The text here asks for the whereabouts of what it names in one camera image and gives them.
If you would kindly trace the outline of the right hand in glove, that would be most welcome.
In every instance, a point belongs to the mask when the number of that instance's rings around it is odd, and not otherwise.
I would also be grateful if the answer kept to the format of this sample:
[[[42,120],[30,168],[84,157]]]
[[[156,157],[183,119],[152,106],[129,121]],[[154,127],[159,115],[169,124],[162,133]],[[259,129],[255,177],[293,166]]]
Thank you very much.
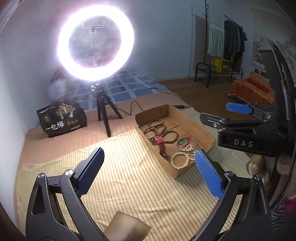
[[[251,176],[261,177],[270,204],[282,202],[287,212],[295,207],[295,167],[290,171],[291,163],[289,155],[279,158],[253,155],[246,164]]]

